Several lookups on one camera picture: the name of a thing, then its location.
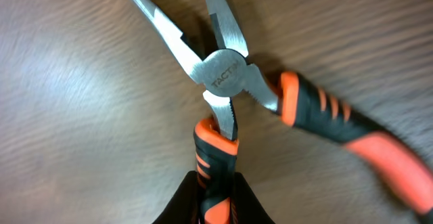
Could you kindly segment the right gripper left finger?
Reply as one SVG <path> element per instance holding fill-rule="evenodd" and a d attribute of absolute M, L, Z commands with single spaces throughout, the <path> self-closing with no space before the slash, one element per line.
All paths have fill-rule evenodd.
<path fill-rule="evenodd" d="M 189 171 L 152 224 L 198 224 L 198 178 Z"/>

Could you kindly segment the orange black needle-nose pliers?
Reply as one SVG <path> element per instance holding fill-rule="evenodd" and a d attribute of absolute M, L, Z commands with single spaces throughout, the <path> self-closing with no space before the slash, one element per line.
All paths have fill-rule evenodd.
<path fill-rule="evenodd" d="M 356 154 L 379 173 L 419 217 L 432 222 L 432 171 L 403 141 L 297 72 L 284 72 L 274 89 L 250 64 L 248 46 L 227 0 L 206 0 L 217 49 L 197 54 L 185 34 L 151 0 L 132 0 L 193 82 L 214 116 L 194 129 L 199 185 L 196 223 L 236 223 L 233 197 L 239 148 L 232 99 L 250 94 L 289 127 L 324 137 Z"/>

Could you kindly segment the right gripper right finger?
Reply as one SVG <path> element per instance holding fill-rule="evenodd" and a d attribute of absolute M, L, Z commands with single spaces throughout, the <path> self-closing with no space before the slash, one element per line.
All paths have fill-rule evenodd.
<path fill-rule="evenodd" d="M 238 224 L 275 224 L 241 173 L 234 174 L 233 184 L 232 198 Z"/>

